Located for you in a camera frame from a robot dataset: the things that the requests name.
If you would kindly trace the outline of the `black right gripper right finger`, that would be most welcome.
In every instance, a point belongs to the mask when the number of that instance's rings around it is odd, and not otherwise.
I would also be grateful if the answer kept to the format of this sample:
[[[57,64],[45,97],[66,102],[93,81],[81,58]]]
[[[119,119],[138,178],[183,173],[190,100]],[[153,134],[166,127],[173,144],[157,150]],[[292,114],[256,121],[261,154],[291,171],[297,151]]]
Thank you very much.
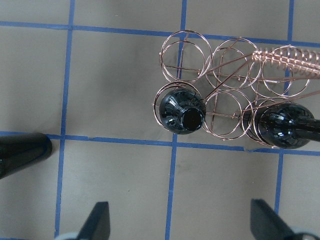
[[[250,202],[250,231],[255,240],[295,240],[293,230],[263,200]]]

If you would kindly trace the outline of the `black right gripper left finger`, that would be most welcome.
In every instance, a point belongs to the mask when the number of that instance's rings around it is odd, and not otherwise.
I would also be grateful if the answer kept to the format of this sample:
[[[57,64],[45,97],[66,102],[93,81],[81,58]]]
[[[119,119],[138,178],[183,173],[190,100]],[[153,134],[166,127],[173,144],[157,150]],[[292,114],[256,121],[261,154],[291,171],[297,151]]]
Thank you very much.
[[[84,225],[80,229],[78,240],[108,240],[111,234],[110,210],[107,201],[97,202]]]

